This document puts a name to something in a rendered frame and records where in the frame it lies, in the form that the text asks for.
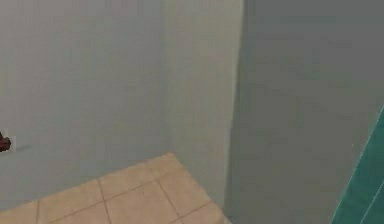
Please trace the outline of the teal panelled door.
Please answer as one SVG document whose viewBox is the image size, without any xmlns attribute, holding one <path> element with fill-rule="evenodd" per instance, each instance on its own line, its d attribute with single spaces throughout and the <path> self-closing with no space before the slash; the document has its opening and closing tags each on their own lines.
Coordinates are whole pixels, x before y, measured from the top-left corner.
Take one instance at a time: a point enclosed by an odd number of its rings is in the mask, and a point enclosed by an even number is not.
<svg viewBox="0 0 384 224">
<path fill-rule="evenodd" d="M 384 224 L 384 105 L 330 224 Z"/>
</svg>

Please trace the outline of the dark brown round object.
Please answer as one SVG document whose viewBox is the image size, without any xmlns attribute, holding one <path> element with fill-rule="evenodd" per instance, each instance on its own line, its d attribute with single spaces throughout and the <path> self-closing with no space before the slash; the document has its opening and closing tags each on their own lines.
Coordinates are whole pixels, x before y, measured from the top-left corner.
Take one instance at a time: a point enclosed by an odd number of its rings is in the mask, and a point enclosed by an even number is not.
<svg viewBox="0 0 384 224">
<path fill-rule="evenodd" d="M 4 137 L 0 132 L 0 152 L 9 151 L 11 148 L 12 142 L 9 137 Z"/>
</svg>

